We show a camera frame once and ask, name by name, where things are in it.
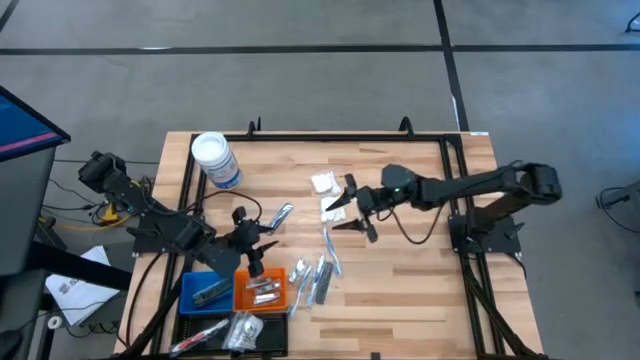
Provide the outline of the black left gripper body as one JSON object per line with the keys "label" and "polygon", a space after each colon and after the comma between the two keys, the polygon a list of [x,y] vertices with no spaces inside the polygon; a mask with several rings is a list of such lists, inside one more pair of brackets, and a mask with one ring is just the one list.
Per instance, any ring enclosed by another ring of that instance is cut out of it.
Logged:
{"label": "black left gripper body", "polygon": [[255,245],[260,240],[260,235],[254,228],[255,224],[260,224],[257,220],[249,219],[244,206],[237,207],[232,213],[234,230],[231,232],[229,244],[240,254],[248,258],[248,272],[251,278],[257,278],[264,273],[262,258],[264,253],[260,253]]}

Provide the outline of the clear bag of cotton pads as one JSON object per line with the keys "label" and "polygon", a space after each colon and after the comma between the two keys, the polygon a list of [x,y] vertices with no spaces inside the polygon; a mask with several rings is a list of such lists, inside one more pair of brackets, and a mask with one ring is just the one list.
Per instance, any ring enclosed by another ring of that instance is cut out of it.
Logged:
{"label": "clear bag of cotton pads", "polygon": [[317,194],[336,194],[341,192],[335,174],[332,170],[324,170],[311,177],[311,183]]}
{"label": "clear bag of cotton pads", "polygon": [[230,322],[222,348],[236,352],[255,350],[257,338],[263,328],[264,321],[257,316],[248,312],[236,313]]}
{"label": "clear bag of cotton pads", "polygon": [[321,207],[321,222],[322,223],[336,223],[346,219],[346,212],[343,208],[336,208],[328,210],[328,207],[337,200],[335,196],[326,196],[320,199]]}

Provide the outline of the bagged black comb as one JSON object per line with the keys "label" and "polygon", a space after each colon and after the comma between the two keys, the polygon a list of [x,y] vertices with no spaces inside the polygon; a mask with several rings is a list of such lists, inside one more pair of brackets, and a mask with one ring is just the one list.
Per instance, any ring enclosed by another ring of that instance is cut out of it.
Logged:
{"label": "bagged black comb", "polygon": [[201,307],[209,302],[225,295],[233,287],[233,282],[230,278],[219,280],[218,282],[196,292],[192,296],[193,305],[195,307]]}
{"label": "bagged black comb", "polygon": [[334,271],[334,265],[331,262],[326,262],[323,265],[321,270],[321,275],[316,288],[316,294],[314,297],[314,301],[316,304],[325,303],[333,271]]}

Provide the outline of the bagged red toothbrush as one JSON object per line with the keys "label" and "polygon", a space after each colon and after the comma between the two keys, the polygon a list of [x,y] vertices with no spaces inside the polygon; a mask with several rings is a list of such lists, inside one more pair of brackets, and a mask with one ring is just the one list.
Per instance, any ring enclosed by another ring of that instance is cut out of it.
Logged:
{"label": "bagged red toothbrush", "polygon": [[229,324],[228,319],[221,320],[217,322],[215,325],[207,329],[201,330],[195,335],[174,344],[169,349],[169,357],[176,358],[179,355],[194,348],[198,344],[208,341],[209,339],[213,338],[217,333],[219,333],[222,329],[224,329],[228,324]]}

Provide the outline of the long silver nail file packet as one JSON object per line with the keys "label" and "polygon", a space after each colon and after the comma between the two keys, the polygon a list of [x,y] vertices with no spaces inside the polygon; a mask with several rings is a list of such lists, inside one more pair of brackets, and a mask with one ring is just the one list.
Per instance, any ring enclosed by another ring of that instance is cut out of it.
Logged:
{"label": "long silver nail file packet", "polygon": [[294,205],[287,202],[277,211],[269,224],[271,228],[268,232],[269,235],[273,235],[278,230],[286,218],[292,213],[293,209]]}

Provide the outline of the crinkled clear packet silver clipper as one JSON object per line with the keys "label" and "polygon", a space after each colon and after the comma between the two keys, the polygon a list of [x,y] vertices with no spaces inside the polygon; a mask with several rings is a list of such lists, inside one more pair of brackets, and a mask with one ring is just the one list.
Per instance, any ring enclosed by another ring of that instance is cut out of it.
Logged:
{"label": "crinkled clear packet silver clipper", "polygon": [[288,282],[295,284],[305,273],[309,266],[308,261],[305,258],[299,258],[293,268],[289,271]]}

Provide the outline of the orange slotted plastic basket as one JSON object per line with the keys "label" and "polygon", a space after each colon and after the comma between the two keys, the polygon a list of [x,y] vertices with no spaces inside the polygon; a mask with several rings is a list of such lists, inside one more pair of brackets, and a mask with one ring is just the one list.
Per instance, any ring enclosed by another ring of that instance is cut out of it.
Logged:
{"label": "orange slotted plastic basket", "polygon": [[280,298],[272,303],[262,306],[254,305],[255,288],[247,289],[247,281],[251,278],[247,270],[239,270],[235,274],[234,310],[236,312],[282,312],[288,307],[287,300],[287,274],[284,268],[267,268],[259,277],[269,276],[272,282],[280,282],[281,289],[278,292]]}

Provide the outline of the blue plastic bin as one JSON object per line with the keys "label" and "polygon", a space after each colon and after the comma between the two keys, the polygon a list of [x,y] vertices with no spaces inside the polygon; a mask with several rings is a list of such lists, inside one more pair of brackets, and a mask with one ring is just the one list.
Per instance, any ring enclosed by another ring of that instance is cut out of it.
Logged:
{"label": "blue plastic bin", "polygon": [[[222,295],[201,307],[195,307],[193,305],[192,296],[196,292],[226,278],[230,278],[232,280],[233,287],[225,295]],[[179,301],[179,313],[181,315],[227,313],[233,310],[233,302],[234,280],[232,277],[221,277],[213,271],[188,272],[183,275]]]}

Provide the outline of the white wipes canister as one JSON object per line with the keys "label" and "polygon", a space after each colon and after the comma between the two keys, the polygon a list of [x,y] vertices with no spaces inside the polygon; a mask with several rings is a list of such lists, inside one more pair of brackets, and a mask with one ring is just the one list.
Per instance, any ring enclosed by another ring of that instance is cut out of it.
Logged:
{"label": "white wipes canister", "polygon": [[241,183],[239,163],[222,133],[198,135],[191,145],[191,154],[215,187],[231,190]]}

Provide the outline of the black desk beam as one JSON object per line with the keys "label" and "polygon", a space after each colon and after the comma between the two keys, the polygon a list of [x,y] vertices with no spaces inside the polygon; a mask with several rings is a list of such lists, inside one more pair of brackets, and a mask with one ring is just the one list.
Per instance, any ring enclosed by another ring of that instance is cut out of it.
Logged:
{"label": "black desk beam", "polygon": [[121,291],[129,288],[132,277],[130,272],[39,242],[30,245],[24,270],[43,270]]}

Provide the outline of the white paper sheet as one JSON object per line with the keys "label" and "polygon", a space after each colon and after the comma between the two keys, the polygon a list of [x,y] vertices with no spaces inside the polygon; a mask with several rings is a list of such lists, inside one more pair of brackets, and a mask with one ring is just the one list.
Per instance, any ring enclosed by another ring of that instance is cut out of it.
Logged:
{"label": "white paper sheet", "polygon": [[[94,246],[80,256],[111,266],[103,246]],[[51,273],[45,285],[70,325],[80,324],[120,292]]]}

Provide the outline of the grey cabinet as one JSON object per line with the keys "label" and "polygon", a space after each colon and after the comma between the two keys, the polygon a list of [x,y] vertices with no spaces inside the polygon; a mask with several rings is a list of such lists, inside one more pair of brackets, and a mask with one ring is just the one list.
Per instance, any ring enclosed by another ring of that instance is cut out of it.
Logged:
{"label": "grey cabinet", "polygon": [[51,148],[0,162],[0,277],[26,266],[54,157]]}

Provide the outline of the grey stand leg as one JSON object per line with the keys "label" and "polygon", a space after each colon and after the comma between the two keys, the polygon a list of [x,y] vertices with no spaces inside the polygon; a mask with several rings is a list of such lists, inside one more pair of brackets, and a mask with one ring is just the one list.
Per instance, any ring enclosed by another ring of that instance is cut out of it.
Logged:
{"label": "grey stand leg", "polygon": [[618,203],[625,202],[640,209],[640,180],[622,187],[603,189],[596,197],[596,203],[600,209],[609,209]]}

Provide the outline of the black aluminium table frame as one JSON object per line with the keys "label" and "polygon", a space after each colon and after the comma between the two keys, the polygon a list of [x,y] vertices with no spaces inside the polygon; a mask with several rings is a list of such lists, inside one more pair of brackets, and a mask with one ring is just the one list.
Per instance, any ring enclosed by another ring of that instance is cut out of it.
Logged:
{"label": "black aluminium table frame", "polygon": [[[188,163],[191,134],[170,132],[153,194],[170,208],[205,196],[204,215],[220,232],[234,208],[268,221],[286,202],[294,211],[264,257],[268,268],[290,269],[299,258],[326,252],[319,199],[311,177],[330,169],[376,186],[384,166],[397,163],[426,177],[449,178],[495,169],[488,136],[469,132],[256,132],[230,134],[244,178],[220,194]],[[475,359],[492,351],[496,333],[484,310],[465,293],[462,261],[452,250],[446,213],[407,206],[378,225],[370,243],[360,233],[330,237],[343,267],[327,301],[300,304],[288,324],[290,359]]]}

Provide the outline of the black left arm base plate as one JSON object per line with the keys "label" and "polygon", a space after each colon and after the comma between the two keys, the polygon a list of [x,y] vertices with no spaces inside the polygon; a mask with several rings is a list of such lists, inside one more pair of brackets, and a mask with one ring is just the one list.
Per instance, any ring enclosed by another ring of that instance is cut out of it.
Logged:
{"label": "black left arm base plate", "polygon": [[203,227],[183,215],[149,214],[127,232],[135,238],[135,253],[184,253],[191,251],[204,236]]}

